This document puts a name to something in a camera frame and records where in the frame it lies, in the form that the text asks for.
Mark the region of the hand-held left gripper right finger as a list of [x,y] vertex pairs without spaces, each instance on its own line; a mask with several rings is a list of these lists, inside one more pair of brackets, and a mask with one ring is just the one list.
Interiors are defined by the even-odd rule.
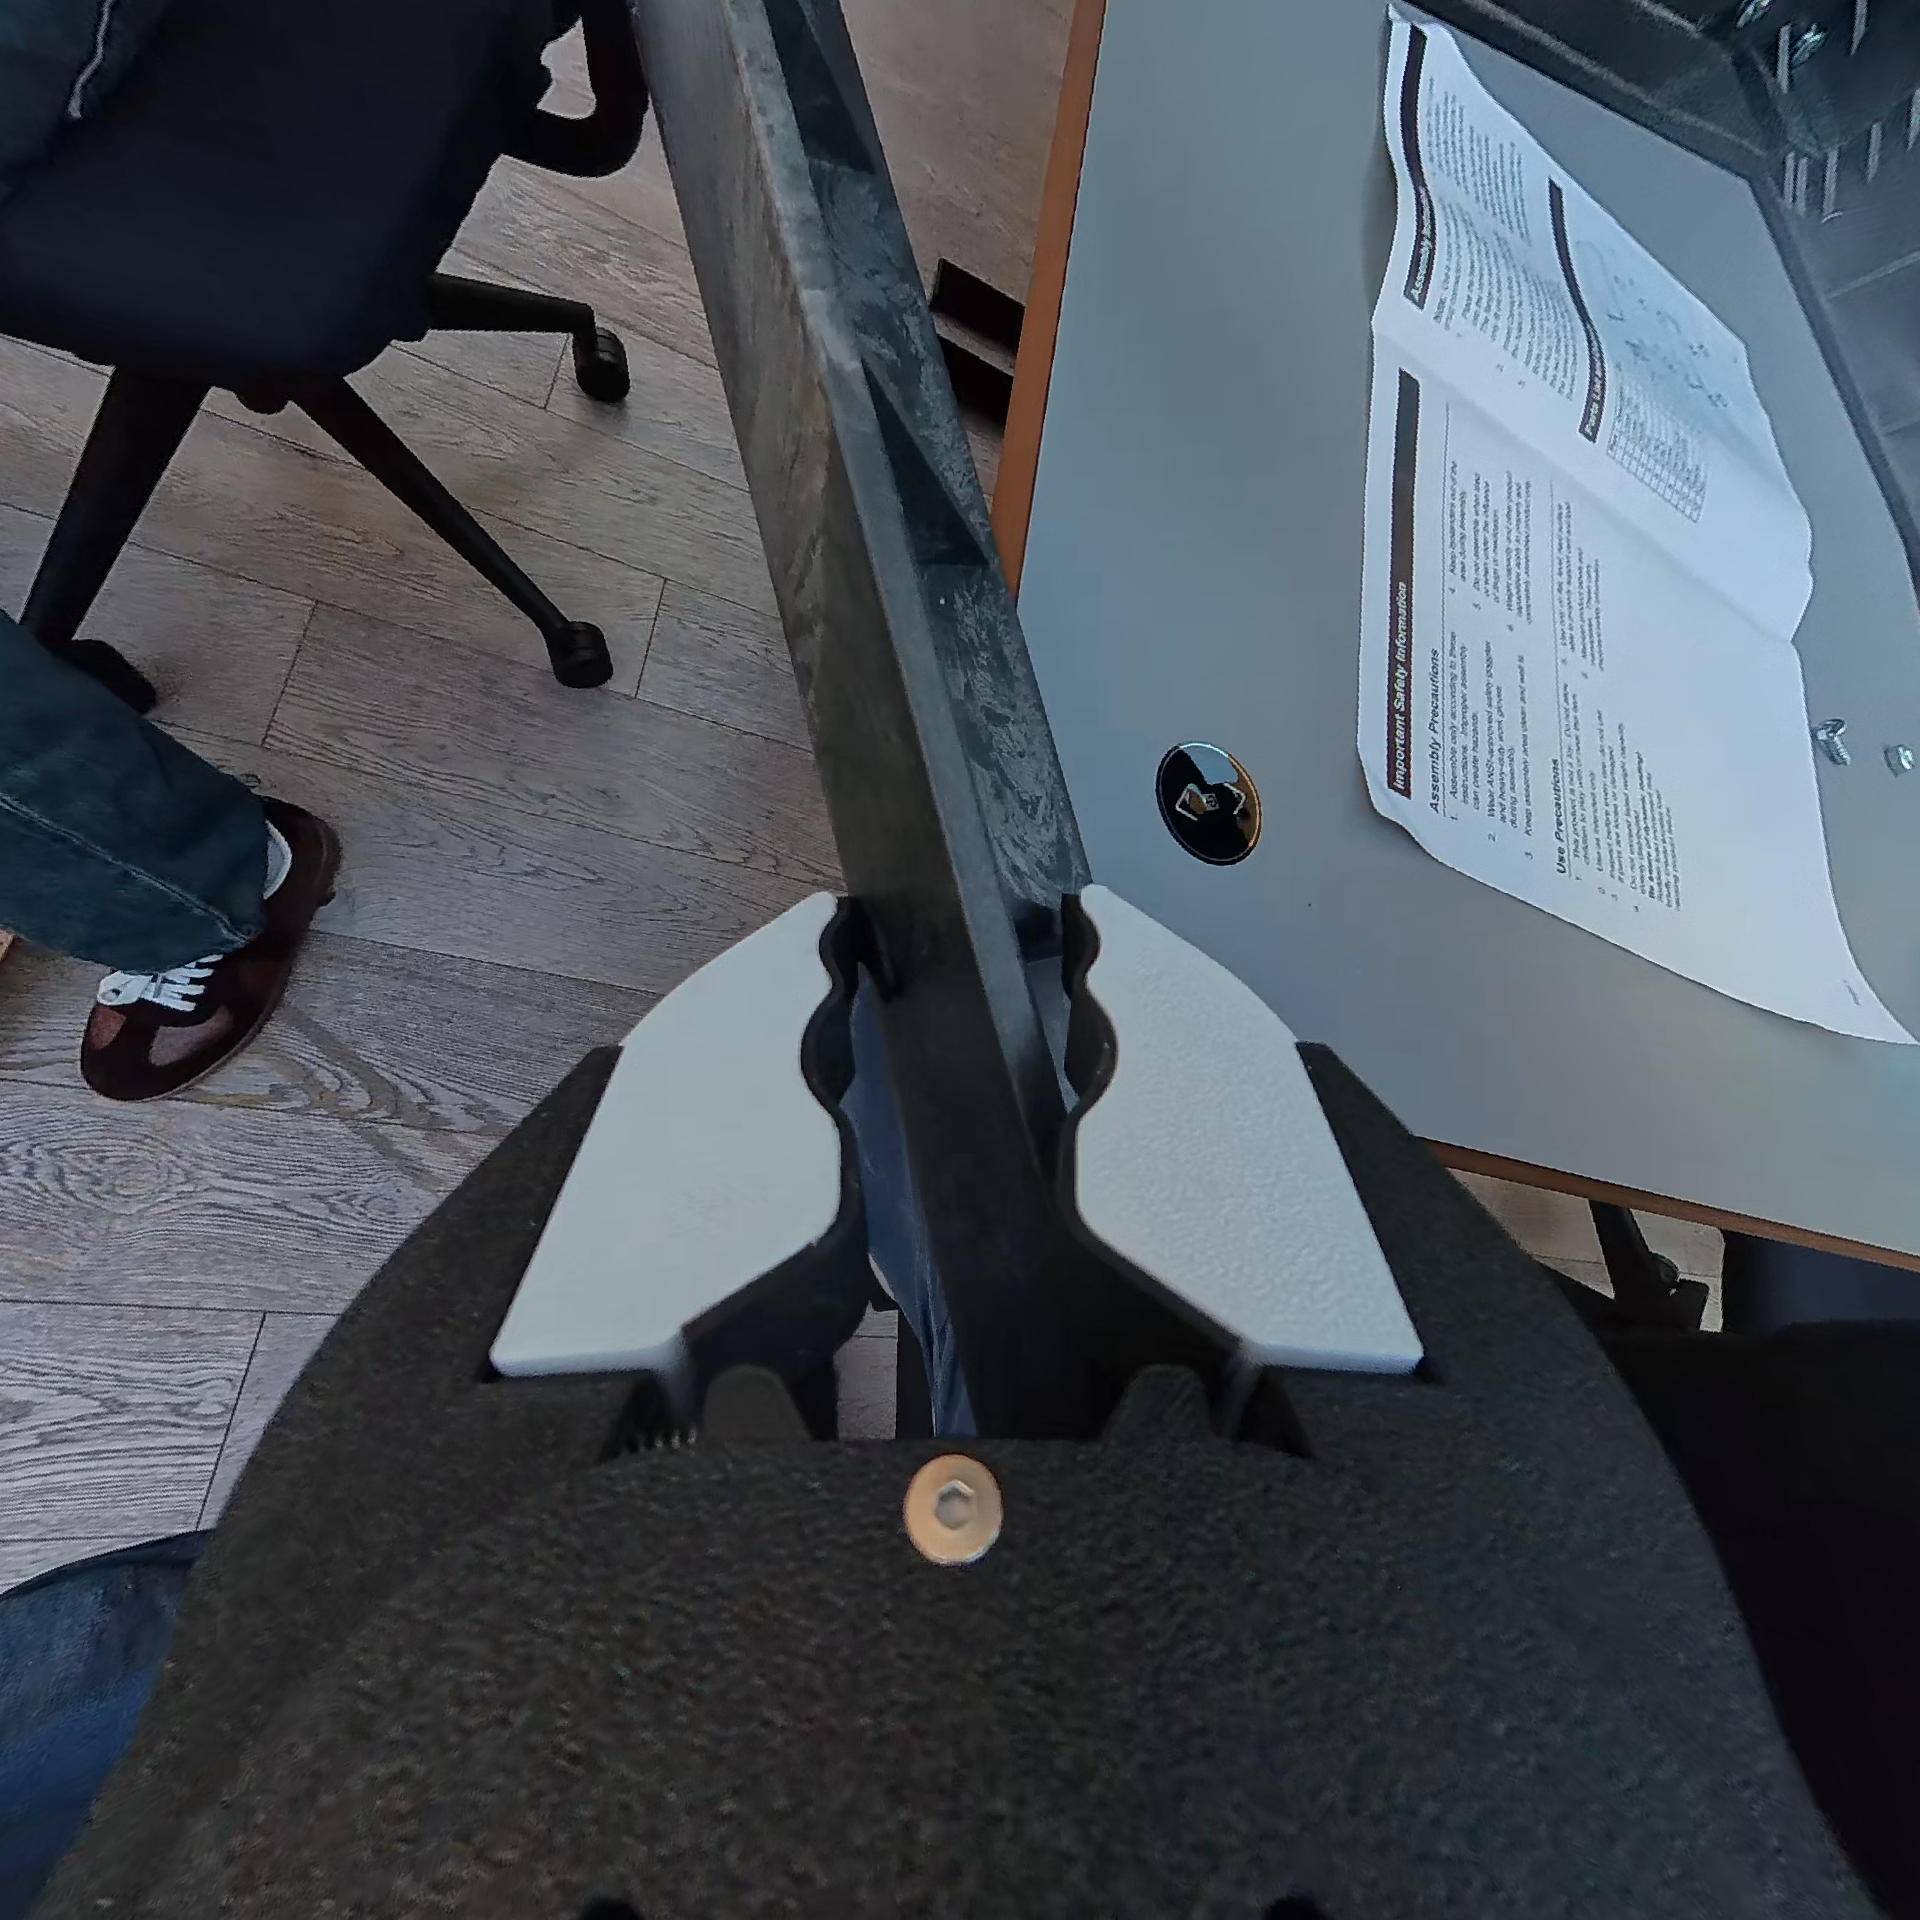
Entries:
[[1412,1375],[1423,1343],[1291,1029],[1106,884],[1062,935],[1073,1227],[1236,1358]]

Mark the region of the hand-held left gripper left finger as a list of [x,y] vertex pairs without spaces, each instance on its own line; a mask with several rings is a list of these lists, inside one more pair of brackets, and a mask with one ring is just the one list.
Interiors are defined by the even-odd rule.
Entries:
[[500,1375],[690,1380],[723,1309],[854,1223],[858,1152],[802,1068],[838,909],[802,899],[625,1037],[493,1334]]

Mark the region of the black ribbed plastic panel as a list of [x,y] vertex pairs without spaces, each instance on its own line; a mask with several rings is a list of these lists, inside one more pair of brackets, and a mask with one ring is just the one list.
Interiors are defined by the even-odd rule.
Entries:
[[1037,996],[1087,882],[837,5],[628,5],[977,1419],[1106,1421]]

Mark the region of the black round desk button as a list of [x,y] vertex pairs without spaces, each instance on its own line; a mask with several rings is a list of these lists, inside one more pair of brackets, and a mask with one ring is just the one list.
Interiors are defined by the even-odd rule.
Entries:
[[1179,743],[1161,757],[1156,802],[1175,843],[1210,866],[1238,864],[1257,845],[1257,786],[1230,751],[1207,741]]

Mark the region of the grey desk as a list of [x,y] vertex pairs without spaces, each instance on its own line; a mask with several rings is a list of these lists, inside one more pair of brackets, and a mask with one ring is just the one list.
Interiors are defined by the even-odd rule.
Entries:
[[[1915,1258],[1915,1046],[1735,1003],[1445,869],[1358,757],[1386,5],[1106,5],[1070,50],[1001,554],[1092,877],[1471,1167]],[[1059,291],[1044,288],[1051,272]],[[1210,866],[1161,757],[1230,751]]]

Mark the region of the white instruction manual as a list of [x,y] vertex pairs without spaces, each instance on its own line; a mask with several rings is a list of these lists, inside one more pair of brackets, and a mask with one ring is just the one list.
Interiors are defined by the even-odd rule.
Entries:
[[1358,757],[1431,858],[1733,1000],[1913,1034],[1833,895],[1813,533],[1739,338],[1389,10]]

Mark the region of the person's blue trousers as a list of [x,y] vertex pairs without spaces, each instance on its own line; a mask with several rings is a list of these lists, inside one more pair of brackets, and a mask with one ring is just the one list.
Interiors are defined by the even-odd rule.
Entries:
[[223,1742],[467,1525],[599,1443],[612,1403],[582,1378],[516,1413],[467,1384],[565,1179],[611,1048],[577,1068],[326,1332],[282,1402],[226,1520],[114,1548],[4,1598],[4,1915],[29,1915],[85,1832],[167,1659],[201,1691],[181,1755],[154,1764],[156,1861],[218,1789]]

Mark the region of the black office chair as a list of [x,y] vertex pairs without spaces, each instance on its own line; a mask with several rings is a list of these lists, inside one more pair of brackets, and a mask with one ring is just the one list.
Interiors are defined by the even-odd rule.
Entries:
[[617,173],[650,92],[628,5],[167,5],[100,111],[4,196],[4,336],[109,382],[18,616],[137,714],[154,686],[81,627],[203,399],[294,406],[543,640],[565,687],[612,677],[350,375],[431,332],[566,338],[578,388],[630,391],[578,299],[447,274],[498,160]]

